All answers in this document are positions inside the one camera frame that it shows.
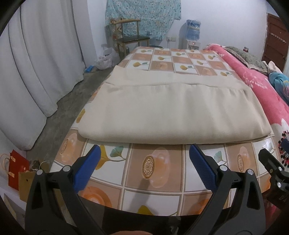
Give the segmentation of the person's left hand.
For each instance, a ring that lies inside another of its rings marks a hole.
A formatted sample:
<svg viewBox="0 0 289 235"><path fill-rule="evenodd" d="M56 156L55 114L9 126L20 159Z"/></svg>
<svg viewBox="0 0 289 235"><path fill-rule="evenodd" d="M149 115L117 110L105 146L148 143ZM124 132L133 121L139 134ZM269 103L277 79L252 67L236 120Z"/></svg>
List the person's left hand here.
<svg viewBox="0 0 289 235"><path fill-rule="evenodd" d="M145 231L119 231L111 235L146 235L146 234L150 234L150 233L145 232Z"/></svg>

